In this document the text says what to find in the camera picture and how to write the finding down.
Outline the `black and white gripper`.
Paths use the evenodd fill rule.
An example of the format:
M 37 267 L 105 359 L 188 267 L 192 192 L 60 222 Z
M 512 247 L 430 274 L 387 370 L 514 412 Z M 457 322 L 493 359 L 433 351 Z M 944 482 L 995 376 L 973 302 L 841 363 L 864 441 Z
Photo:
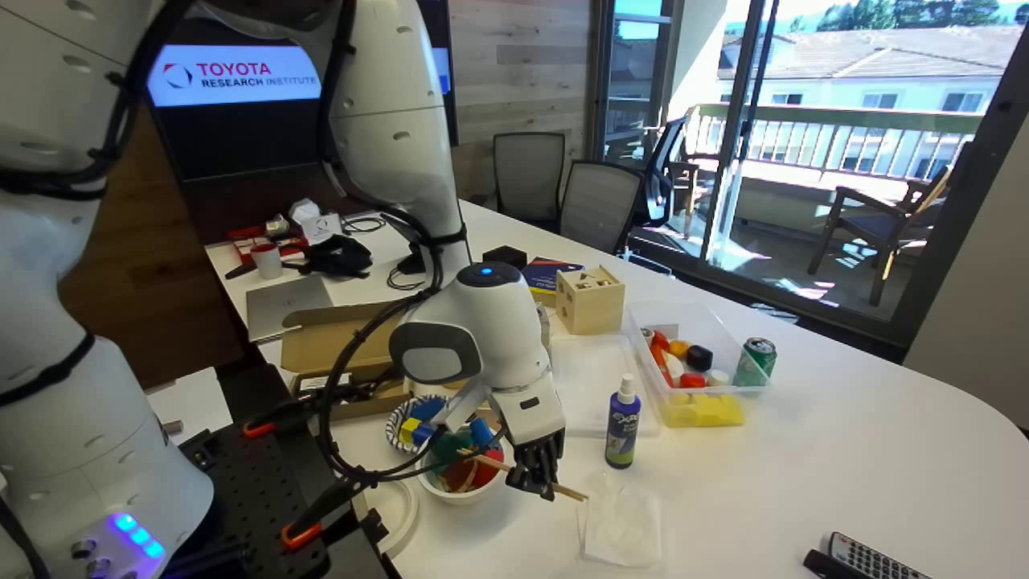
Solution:
M 556 499 L 556 477 L 564 461 L 564 400 L 550 373 L 522 389 L 496 389 L 493 405 L 500 415 L 506 434 L 514 445 L 506 482 L 522 491 Z M 522 450 L 539 445 L 539 477 Z

